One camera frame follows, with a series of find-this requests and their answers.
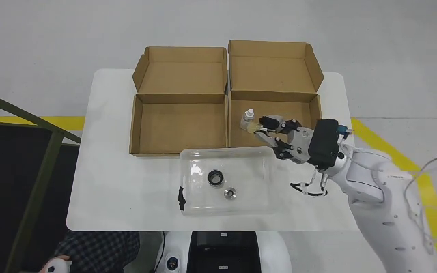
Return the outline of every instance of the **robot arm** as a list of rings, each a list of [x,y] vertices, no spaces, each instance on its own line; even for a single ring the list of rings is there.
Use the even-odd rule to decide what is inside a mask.
[[[404,198],[412,176],[397,168],[389,155],[338,143],[352,131],[333,119],[319,120],[312,130],[295,119],[269,115],[252,127],[278,159],[312,164],[322,174],[322,186],[327,179],[340,186],[361,233],[388,273],[435,272],[434,244],[425,235],[429,228],[421,202],[413,194],[407,195],[408,203]],[[269,135],[273,132],[286,134],[286,142]]]

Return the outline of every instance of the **white tabletop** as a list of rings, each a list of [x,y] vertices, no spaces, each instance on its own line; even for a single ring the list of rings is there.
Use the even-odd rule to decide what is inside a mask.
[[[289,183],[309,181],[313,167],[278,160],[281,212],[239,216],[184,216],[178,206],[177,158],[128,153],[135,87],[133,70],[94,74],[76,165],[67,227],[74,231],[284,231],[358,230],[348,199],[333,182],[328,196],[311,198]],[[343,77],[324,73],[322,117],[352,127]],[[346,141],[354,144],[352,137]]]

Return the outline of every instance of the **black bearing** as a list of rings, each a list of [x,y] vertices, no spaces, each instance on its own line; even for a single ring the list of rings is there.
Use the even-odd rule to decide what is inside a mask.
[[[213,187],[218,187],[223,183],[223,174],[219,170],[212,170],[208,174],[208,182]]]

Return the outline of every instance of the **transparent plastic box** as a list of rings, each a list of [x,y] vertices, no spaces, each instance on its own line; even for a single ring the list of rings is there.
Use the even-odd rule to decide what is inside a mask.
[[[183,214],[253,214],[273,209],[274,152],[268,147],[185,149],[180,154]],[[223,182],[213,186],[208,174],[217,170]],[[228,198],[225,191],[233,188]]]

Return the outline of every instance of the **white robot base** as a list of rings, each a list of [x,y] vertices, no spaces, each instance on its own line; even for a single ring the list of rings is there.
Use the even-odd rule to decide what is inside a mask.
[[[71,264],[71,261],[64,261],[60,258],[54,258],[48,262],[44,273],[69,273]]]
[[[287,246],[276,231],[170,231],[156,259],[156,272],[289,272]]]

